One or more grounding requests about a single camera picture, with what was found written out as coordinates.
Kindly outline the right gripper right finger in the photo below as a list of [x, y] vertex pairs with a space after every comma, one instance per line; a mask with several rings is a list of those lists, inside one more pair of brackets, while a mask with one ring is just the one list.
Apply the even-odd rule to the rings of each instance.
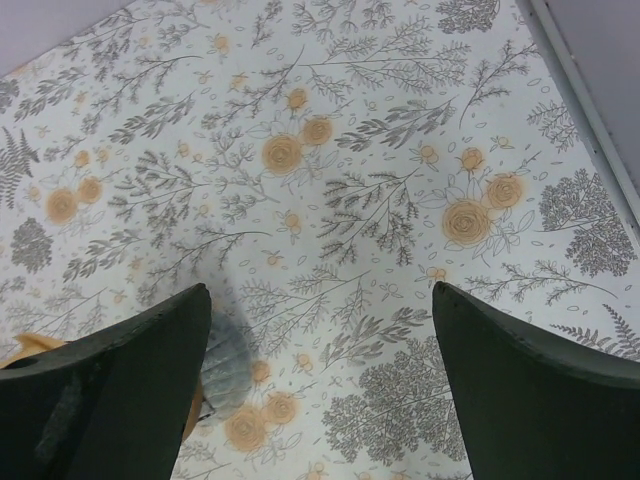
[[636, 479], [639, 364], [438, 282], [433, 322], [476, 479]]

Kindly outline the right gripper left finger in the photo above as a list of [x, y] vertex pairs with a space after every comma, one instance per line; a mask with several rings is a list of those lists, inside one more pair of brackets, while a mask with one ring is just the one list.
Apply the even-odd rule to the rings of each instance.
[[170, 478], [210, 327], [196, 284], [3, 368], [2, 478]]

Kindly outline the brown paper coffee filter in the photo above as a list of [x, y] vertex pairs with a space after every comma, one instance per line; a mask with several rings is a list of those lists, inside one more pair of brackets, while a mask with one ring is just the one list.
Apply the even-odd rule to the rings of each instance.
[[57, 349], [66, 344], [65, 341], [36, 333], [25, 332], [14, 337], [18, 341], [20, 350], [15, 355], [1, 362], [1, 368], [34, 355]]

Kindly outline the grey glass coffee server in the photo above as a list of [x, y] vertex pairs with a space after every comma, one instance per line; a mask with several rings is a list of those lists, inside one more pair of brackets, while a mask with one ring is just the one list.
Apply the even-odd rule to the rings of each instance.
[[200, 372], [199, 421], [222, 422], [244, 404], [252, 385], [252, 360], [240, 327], [227, 315], [214, 312]]

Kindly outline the round wooden dripper base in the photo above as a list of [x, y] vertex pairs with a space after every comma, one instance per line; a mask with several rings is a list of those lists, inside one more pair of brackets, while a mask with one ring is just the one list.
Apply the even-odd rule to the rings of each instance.
[[198, 380], [196, 385], [196, 390], [191, 401], [191, 406], [189, 410], [189, 414], [184, 425], [183, 433], [182, 433], [182, 442], [185, 442], [188, 437], [193, 432], [201, 413], [202, 403], [203, 403], [204, 395], [203, 395], [203, 386], [201, 380]]

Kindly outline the right aluminium frame post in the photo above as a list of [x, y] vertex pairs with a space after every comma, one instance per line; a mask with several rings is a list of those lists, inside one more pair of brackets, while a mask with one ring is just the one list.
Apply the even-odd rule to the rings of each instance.
[[639, 3], [519, 1], [622, 220], [639, 233]]

